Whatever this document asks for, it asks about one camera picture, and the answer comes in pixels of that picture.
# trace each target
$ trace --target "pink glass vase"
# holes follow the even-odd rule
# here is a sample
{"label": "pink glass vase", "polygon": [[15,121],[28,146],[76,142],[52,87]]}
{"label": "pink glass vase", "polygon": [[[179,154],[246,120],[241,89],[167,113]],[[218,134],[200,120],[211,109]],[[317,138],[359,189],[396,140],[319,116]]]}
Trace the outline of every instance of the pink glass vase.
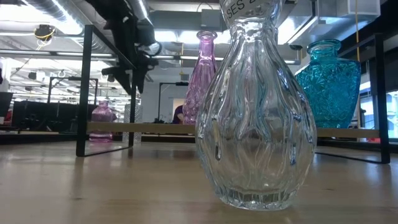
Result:
{"label": "pink glass vase", "polygon": [[[93,122],[112,122],[113,113],[108,107],[107,101],[99,101],[97,108],[93,110],[91,115],[91,121]],[[111,142],[112,132],[109,131],[93,131],[90,134],[90,141],[92,142]]]}
{"label": "pink glass vase", "polygon": [[199,57],[188,86],[187,97],[182,108],[184,124],[195,125],[197,114],[203,98],[216,73],[216,60],[214,56],[214,39],[217,34],[212,31],[199,31],[200,40]]}

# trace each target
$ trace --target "clear glass vase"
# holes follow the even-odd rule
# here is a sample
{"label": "clear glass vase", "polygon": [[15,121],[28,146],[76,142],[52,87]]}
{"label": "clear glass vase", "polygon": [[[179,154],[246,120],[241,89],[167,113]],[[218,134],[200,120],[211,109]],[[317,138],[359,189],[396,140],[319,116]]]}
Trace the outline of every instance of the clear glass vase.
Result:
{"label": "clear glass vase", "polygon": [[321,40],[308,46],[311,62],[296,75],[319,128],[348,128],[361,84],[361,65],[337,57],[339,40]]}
{"label": "clear glass vase", "polygon": [[203,103],[206,91],[216,73],[214,56],[214,39],[217,34],[212,31],[199,31],[199,57],[188,86],[187,97],[182,108],[184,124],[195,125],[200,105]]}
{"label": "clear glass vase", "polygon": [[[112,122],[113,113],[108,107],[107,101],[99,101],[98,107],[91,114],[91,121],[94,122]],[[93,131],[90,133],[90,141],[92,142],[111,142],[112,132],[109,131]]]}
{"label": "clear glass vase", "polygon": [[288,207],[317,143],[306,96],[277,51],[282,2],[257,0],[230,18],[234,3],[220,1],[231,45],[200,108],[196,141],[217,196],[238,208]]}

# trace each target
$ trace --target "person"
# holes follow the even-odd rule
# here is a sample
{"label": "person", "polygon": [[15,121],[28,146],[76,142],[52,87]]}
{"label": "person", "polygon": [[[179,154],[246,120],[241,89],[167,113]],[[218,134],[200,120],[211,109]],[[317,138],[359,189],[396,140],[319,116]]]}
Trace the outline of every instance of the person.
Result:
{"label": "person", "polygon": [[182,113],[182,105],[178,106],[174,111],[173,124],[183,124],[184,114]]}

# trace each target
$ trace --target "ceiling pipe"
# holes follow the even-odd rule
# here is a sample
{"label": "ceiling pipe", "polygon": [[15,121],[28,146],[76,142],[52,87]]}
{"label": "ceiling pipe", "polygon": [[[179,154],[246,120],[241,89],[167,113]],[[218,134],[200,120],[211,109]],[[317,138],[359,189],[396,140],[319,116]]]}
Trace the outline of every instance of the ceiling pipe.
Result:
{"label": "ceiling pipe", "polygon": [[[83,45],[84,25],[93,24],[71,0],[21,0],[28,6],[53,17],[57,21],[57,28],[64,34],[80,36],[75,41]],[[93,51],[105,52],[104,46],[97,36],[93,36]]]}

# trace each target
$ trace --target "teal glass vase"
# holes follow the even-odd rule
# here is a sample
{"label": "teal glass vase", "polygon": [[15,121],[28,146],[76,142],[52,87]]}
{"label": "teal glass vase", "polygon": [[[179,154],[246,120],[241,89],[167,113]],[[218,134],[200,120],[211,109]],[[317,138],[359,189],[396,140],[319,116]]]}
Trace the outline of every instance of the teal glass vase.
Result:
{"label": "teal glass vase", "polygon": [[308,46],[311,62],[296,75],[310,103],[318,128],[347,128],[353,118],[361,84],[361,65],[337,57],[339,40]]}

